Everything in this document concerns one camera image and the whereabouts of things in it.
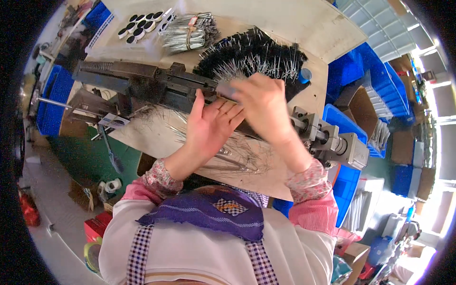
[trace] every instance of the white shirt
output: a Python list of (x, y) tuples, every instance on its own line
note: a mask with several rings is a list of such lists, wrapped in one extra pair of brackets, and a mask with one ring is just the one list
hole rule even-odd
[[(121, 200), (103, 237), (99, 255), (102, 277), (124, 284), (135, 221), (155, 205)], [(263, 209), (264, 248), (281, 285), (327, 285), (331, 281), (335, 241), (326, 233), (294, 226), (282, 213)], [(145, 282), (189, 279), (210, 285), (256, 285), (244, 241), (189, 223), (160, 222), (150, 240)]]

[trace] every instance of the pink sleeve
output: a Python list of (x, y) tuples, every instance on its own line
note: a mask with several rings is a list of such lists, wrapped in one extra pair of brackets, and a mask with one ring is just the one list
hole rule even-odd
[(164, 159), (157, 159), (152, 168), (127, 186), (121, 200), (149, 200), (159, 205), (182, 189), (182, 181), (171, 178)]
[(289, 212), (290, 221), (302, 228), (332, 235), (339, 209), (327, 175), (328, 171), (314, 158), (305, 172), (291, 177), (286, 185), (295, 202)]

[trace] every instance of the green floor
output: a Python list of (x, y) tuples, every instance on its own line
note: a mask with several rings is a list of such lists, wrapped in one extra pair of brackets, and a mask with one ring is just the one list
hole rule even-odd
[(117, 193), (123, 194), (125, 187), (138, 178), (136, 170), (141, 152), (109, 138), (111, 150), (124, 165), (124, 172), (118, 174), (111, 165), (104, 140), (90, 140), (96, 134), (96, 129), (88, 126), (85, 138), (49, 137), (48, 140), (53, 152), (74, 180), (81, 183), (88, 179), (99, 183), (120, 178), (122, 188)]
[(392, 181), (394, 178), (394, 163), (391, 161), (391, 146), (393, 145), (393, 136), (390, 136), (387, 143), (385, 158), (369, 157), (368, 165), (363, 169), (362, 174), (372, 175), (378, 178), (384, 178), (385, 184), (383, 190), (391, 191)]

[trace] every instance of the blue cap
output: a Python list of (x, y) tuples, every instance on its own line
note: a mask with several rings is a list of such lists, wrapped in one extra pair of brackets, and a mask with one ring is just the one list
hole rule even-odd
[(298, 74), (298, 79), (302, 84), (307, 83), (312, 79), (312, 72), (307, 68), (303, 68)]

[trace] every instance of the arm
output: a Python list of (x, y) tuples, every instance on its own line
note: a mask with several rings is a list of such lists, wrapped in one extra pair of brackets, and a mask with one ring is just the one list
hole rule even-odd
[(294, 201), (289, 219), (304, 229), (332, 235), (338, 208), (327, 181), (328, 173), (312, 158), (294, 130), (288, 138), (285, 143), (276, 144), (275, 149), (293, 173), (286, 183)]
[(312, 158), (290, 123), (285, 84), (256, 73), (247, 80), (235, 80), (233, 95), (244, 105), (247, 121), (284, 160), (294, 176), (287, 182), (294, 199), (289, 217), (304, 229), (332, 234), (337, 205), (327, 182), (327, 172)]
[(158, 159), (128, 185), (122, 200), (148, 200), (159, 205), (182, 189), (182, 181), (205, 165), (244, 120), (243, 107), (225, 99), (204, 106), (201, 90), (188, 117), (187, 140), (172, 155)]

